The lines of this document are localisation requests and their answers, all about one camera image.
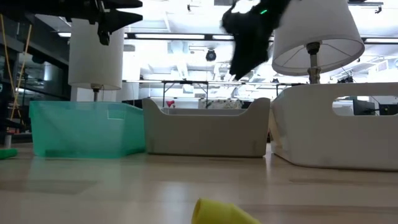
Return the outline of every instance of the white lampshade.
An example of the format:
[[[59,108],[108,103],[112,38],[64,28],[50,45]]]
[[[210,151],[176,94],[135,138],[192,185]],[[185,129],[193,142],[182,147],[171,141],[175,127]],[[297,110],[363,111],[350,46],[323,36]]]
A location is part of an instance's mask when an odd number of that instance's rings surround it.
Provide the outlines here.
[[[91,89],[91,84],[105,90],[120,90],[123,74],[124,32],[113,32],[108,46],[101,45],[98,25],[74,19],[70,38],[69,79],[71,86]]]
[[[292,0],[275,30],[272,68],[283,75],[308,75],[306,45],[320,42],[318,66],[329,72],[358,59],[365,46],[347,0]]]

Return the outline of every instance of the teal plastic bin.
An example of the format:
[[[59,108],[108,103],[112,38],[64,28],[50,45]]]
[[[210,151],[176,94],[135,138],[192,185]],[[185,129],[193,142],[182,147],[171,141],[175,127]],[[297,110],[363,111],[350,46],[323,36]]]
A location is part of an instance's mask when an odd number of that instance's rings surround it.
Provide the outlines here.
[[[120,158],[145,151],[142,109],[124,103],[32,101],[36,156]]]

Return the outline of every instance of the wooden table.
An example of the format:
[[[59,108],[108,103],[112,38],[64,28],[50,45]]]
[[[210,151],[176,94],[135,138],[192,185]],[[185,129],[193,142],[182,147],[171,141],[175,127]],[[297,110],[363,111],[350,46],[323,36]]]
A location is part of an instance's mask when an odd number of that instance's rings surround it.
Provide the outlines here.
[[[265,159],[135,155],[0,161],[0,223],[188,224],[200,197],[262,223],[398,223],[398,173]]]

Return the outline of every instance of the metal frame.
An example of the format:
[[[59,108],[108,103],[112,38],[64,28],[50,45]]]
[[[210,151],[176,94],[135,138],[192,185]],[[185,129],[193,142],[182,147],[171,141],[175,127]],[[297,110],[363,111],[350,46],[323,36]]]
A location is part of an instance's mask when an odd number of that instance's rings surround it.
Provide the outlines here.
[[[276,84],[276,96],[279,95],[279,86],[285,86],[288,87],[292,87],[292,86],[298,86],[298,85],[307,85],[306,83],[278,83]]]
[[[198,84],[198,86],[206,93],[206,109],[207,109],[208,98],[209,98],[209,94],[208,94],[208,92],[209,92],[209,82],[208,82],[208,81],[187,81],[187,80],[181,80],[181,81],[167,81],[167,80],[164,80],[164,81],[162,81],[162,83],[163,83],[163,103],[162,103],[163,107],[164,107],[166,92],[167,92],[169,89],[171,89],[171,88],[174,86],[174,84],[178,83],[178,84],[181,84],[181,85],[193,85],[193,84]],[[169,86],[169,87],[166,89],[166,84],[167,84],[167,83],[172,83],[172,85]],[[206,85],[206,90],[205,90],[200,84]]]

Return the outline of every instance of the yellow object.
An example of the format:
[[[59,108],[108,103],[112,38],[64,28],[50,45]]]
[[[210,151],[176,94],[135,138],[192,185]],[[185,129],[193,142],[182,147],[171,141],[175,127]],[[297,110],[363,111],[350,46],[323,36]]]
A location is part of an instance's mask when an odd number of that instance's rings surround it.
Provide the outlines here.
[[[258,220],[231,203],[199,199],[192,224],[260,224]]]

